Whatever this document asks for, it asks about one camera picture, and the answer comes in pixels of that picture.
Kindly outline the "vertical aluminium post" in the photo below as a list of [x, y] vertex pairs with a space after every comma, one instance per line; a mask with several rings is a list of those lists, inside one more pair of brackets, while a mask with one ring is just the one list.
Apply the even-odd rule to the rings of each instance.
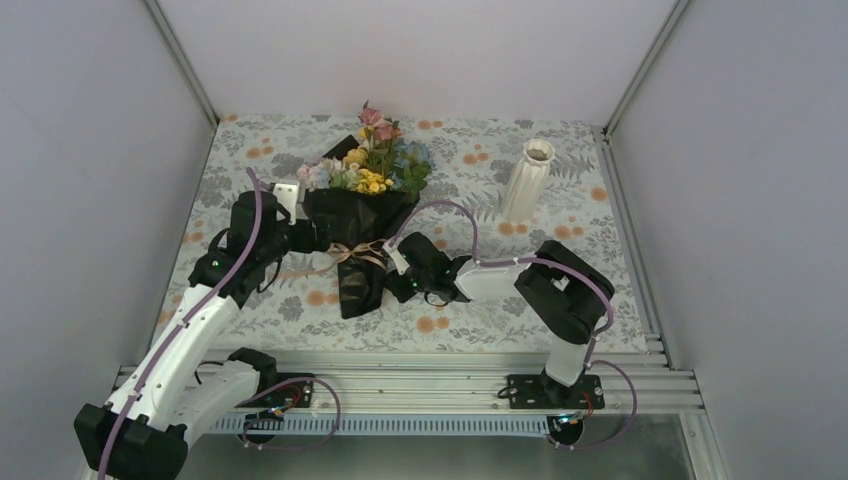
[[163, 40], [168, 53], [175, 61], [181, 76], [202, 110], [207, 122], [213, 129], [216, 129], [219, 124], [219, 116], [215, 112], [212, 102], [193, 68], [183, 45], [178, 39], [176, 31], [168, 19], [161, 2], [157, 0], [141, 0], [141, 4], [150, 15], [160, 38]]
[[607, 140], [612, 138], [612, 135], [621, 124], [628, 109], [630, 108], [630, 105], [639, 93], [654, 64], [658, 61], [667, 44], [670, 42], [671, 36], [677, 29], [679, 22], [684, 17], [690, 4], [690, 0], [676, 0], [673, 2], [672, 8], [663, 20], [647, 52], [640, 61], [635, 73], [628, 82], [624, 93], [604, 126], [603, 135]]

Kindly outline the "left vertical aluminium post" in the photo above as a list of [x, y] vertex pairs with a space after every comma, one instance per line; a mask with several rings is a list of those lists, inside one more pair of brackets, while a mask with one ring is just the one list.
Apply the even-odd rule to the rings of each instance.
[[141, 0], [141, 4], [150, 15], [160, 38], [163, 40], [168, 53], [175, 61], [181, 76], [202, 110], [207, 122], [213, 129], [216, 129], [219, 124], [219, 116], [215, 112], [212, 102], [193, 68], [183, 45], [178, 39], [176, 31], [168, 19], [161, 2], [157, 0]]

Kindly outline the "black wrapping paper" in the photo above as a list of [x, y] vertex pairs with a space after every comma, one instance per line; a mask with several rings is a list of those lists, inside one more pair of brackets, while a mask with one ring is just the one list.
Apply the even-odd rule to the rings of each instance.
[[[352, 147], [349, 135], [326, 154]], [[307, 218], [326, 232], [326, 244], [348, 247], [394, 237], [418, 200], [401, 192], [370, 196], [341, 189], [306, 191], [303, 208]], [[341, 317], [352, 319], [377, 310], [382, 304], [387, 269], [364, 260], [350, 259], [336, 265]]]

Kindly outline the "floral patterned table mat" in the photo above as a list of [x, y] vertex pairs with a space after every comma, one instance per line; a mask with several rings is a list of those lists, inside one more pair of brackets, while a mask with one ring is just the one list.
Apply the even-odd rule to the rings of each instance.
[[[415, 198], [339, 190], [329, 151], [356, 116], [232, 115], [218, 126], [161, 308], [188, 312], [200, 259], [262, 234], [247, 296], [217, 350], [640, 353], [646, 348], [591, 127], [398, 120]], [[256, 181], [299, 185], [289, 218]]]

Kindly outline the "right vertical aluminium post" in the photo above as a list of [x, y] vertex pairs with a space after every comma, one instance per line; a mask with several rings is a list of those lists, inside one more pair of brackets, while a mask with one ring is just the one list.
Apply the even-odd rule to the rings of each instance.
[[612, 138], [612, 135], [621, 124], [628, 109], [630, 108], [630, 105], [639, 93], [654, 64], [658, 61], [667, 44], [670, 42], [671, 36], [677, 29], [679, 22], [684, 17], [690, 4], [690, 0], [676, 0], [673, 2], [672, 8], [663, 20], [647, 52], [640, 61], [635, 73], [628, 82], [624, 93], [604, 126], [603, 135], [607, 140]]

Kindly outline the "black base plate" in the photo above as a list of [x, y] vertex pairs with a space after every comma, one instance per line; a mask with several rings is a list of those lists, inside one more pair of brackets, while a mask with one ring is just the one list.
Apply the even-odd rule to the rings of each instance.
[[512, 374], [496, 394], [517, 410], [593, 410], [605, 408], [600, 377], [582, 375], [573, 386], [564, 386], [543, 374]]
[[309, 408], [312, 404], [314, 393], [314, 381], [311, 374], [281, 373], [278, 375], [276, 382], [279, 383], [299, 377], [305, 377], [305, 380], [291, 382], [283, 387], [278, 387], [274, 391], [260, 397], [254, 404], [270, 410], [280, 411], [292, 408]]

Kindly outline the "aluminium rail frame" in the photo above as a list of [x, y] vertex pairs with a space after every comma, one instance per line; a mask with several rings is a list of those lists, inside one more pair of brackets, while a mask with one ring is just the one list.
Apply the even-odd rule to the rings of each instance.
[[[449, 255], [466, 253], [473, 228], [484, 259], [518, 256], [555, 239], [608, 277], [614, 287], [613, 326], [593, 353], [605, 408], [596, 415], [701, 414], [695, 376], [672, 370], [631, 278], [630, 249], [606, 182], [595, 128], [576, 121], [405, 119], [407, 139], [425, 144], [434, 163], [422, 200], [426, 210], [409, 224]], [[217, 128], [177, 255], [161, 324], [171, 322], [189, 273], [215, 233], [228, 222], [237, 195], [250, 188], [246, 169], [266, 182], [292, 176], [344, 137], [349, 116], [230, 115]], [[529, 220], [510, 223], [501, 204], [511, 173], [531, 139], [555, 149]], [[293, 373], [320, 379], [307, 412], [326, 431], [335, 412], [400, 418], [409, 426], [439, 415], [471, 417], [508, 412], [496, 394], [512, 373], [536, 374], [550, 335], [518, 297], [436, 307], [422, 298], [406, 304], [386, 296], [382, 307], [343, 319], [328, 255], [290, 254], [272, 265], [269, 291], [253, 295], [214, 338], [204, 366], [185, 390], [212, 378], [219, 361], [248, 347], [274, 356]]]

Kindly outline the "tan raffia ribbon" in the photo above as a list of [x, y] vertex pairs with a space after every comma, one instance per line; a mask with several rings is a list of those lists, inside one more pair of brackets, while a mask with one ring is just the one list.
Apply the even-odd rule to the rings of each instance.
[[331, 243], [325, 253], [333, 258], [332, 263], [324, 268], [314, 270], [312, 275], [321, 275], [329, 271], [333, 266], [339, 265], [350, 259], [364, 260], [376, 265], [382, 270], [387, 269], [387, 261], [383, 257], [382, 247], [386, 239], [377, 239], [370, 242], [360, 243], [348, 247], [340, 243]]

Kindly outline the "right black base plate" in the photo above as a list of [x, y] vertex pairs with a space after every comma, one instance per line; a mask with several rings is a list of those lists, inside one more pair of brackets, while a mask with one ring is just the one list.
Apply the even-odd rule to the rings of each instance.
[[573, 386], [564, 386], [543, 374], [512, 374], [496, 394], [517, 410], [593, 410], [605, 408], [600, 377], [582, 375]]

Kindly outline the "white ribbed ceramic vase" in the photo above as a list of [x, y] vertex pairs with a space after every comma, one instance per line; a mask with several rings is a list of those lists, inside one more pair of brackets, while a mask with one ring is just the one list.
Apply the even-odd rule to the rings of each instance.
[[546, 140], [531, 139], [524, 144], [501, 204], [505, 220], [521, 223], [530, 219], [555, 158], [555, 149]]

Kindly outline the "colourful artificial flower bouquet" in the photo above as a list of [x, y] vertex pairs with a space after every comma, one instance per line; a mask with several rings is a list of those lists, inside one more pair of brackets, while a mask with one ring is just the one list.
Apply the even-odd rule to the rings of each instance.
[[354, 145], [302, 164], [295, 178], [302, 189], [341, 189], [370, 196], [401, 192], [416, 199], [433, 171], [429, 148], [404, 138], [400, 122], [364, 102]]

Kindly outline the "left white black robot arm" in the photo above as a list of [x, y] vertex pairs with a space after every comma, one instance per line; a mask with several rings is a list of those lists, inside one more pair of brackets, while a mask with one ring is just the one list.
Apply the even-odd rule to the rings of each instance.
[[74, 430], [91, 469], [115, 479], [174, 479], [193, 444], [232, 408], [265, 408], [272, 417], [309, 404], [310, 380], [282, 386], [275, 358], [246, 347], [219, 361], [197, 390], [185, 390], [214, 338], [269, 286], [267, 268], [317, 246], [298, 206], [302, 197], [285, 183], [239, 195], [229, 227], [198, 259], [160, 338], [103, 405], [86, 404], [77, 414]]

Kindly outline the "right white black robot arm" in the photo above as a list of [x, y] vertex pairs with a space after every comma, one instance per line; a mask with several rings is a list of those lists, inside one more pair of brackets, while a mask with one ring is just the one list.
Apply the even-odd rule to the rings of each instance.
[[548, 240], [524, 257], [450, 258], [421, 233], [383, 250], [394, 264], [386, 287], [401, 303], [418, 294], [434, 306], [521, 297], [553, 337], [541, 382], [544, 399], [565, 407], [578, 397], [615, 289], [574, 252]]

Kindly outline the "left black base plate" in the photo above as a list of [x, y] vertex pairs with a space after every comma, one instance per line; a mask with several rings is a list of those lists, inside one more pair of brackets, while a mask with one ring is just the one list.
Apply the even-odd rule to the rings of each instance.
[[278, 387], [274, 391], [260, 397], [254, 404], [270, 410], [280, 411], [292, 408], [309, 408], [312, 404], [314, 393], [314, 381], [311, 374], [281, 373], [278, 375], [276, 382], [279, 383], [299, 377], [305, 377], [305, 380], [291, 382], [283, 387]]

